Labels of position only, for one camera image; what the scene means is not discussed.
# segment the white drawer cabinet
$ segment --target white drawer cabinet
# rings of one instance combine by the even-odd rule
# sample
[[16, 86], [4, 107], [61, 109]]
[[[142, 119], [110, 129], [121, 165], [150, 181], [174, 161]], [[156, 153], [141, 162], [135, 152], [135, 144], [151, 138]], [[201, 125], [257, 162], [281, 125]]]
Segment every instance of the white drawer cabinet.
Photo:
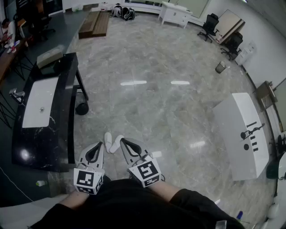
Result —
[[187, 26], [190, 12], [188, 9], [179, 5], [174, 5], [172, 3], [163, 2], [161, 12], [159, 14], [158, 20], [162, 18], [162, 24], [165, 21], [183, 25], [184, 28]]

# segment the black logo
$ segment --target black logo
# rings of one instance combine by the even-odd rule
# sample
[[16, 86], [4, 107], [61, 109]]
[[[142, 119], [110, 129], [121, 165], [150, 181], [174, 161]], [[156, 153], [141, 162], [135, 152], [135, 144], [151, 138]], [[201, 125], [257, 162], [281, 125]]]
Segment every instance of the black logo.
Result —
[[93, 176], [94, 176], [94, 173], [85, 172], [85, 171], [80, 170], [76, 183], [79, 185], [92, 187], [93, 186]]
[[95, 190], [96, 190], [97, 192], [98, 192], [98, 190], [99, 190], [101, 184], [102, 184], [102, 176], [100, 177], [100, 180], [99, 180], [99, 182], [97, 183], [97, 186], [95, 187]]
[[158, 173], [152, 161], [149, 161], [148, 163], [145, 163], [143, 165], [139, 165], [138, 169], [143, 179], [146, 179]]
[[151, 178], [150, 180], [144, 181], [145, 187], [154, 184], [155, 182], [159, 181], [160, 176], [156, 176]]
[[82, 187], [78, 187], [80, 192], [84, 192], [84, 193], [88, 193], [88, 194], [94, 194], [93, 190], [90, 188], [82, 188]]

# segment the white reception desk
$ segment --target white reception desk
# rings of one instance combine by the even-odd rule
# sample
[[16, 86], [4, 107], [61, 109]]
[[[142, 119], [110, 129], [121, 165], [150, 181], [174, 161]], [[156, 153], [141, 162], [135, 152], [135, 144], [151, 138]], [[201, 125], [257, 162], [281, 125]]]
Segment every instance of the white reception desk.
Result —
[[213, 112], [227, 149], [233, 180], [258, 178], [269, 160], [263, 129], [255, 131], [251, 138], [243, 140], [240, 137], [242, 132], [261, 126], [250, 96], [234, 93], [218, 104]]

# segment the wooden board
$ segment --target wooden board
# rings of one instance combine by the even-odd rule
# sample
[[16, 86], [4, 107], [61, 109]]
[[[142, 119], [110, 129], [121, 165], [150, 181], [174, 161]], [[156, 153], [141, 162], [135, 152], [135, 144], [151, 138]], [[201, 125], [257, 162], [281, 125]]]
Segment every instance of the wooden board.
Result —
[[79, 30], [79, 39], [92, 37], [93, 29], [99, 16], [99, 11], [90, 12]]
[[105, 37], [109, 21], [109, 12], [100, 12], [94, 26], [92, 37]]

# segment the black bag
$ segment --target black bag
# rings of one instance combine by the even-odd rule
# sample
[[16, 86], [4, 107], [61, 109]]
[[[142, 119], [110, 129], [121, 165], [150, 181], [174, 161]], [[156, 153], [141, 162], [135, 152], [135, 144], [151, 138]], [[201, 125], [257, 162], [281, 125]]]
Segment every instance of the black bag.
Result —
[[131, 8], [124, 7], [122, 9], [122, 17], [125, 21], [134, 20], [135, 19], [135, 10]]

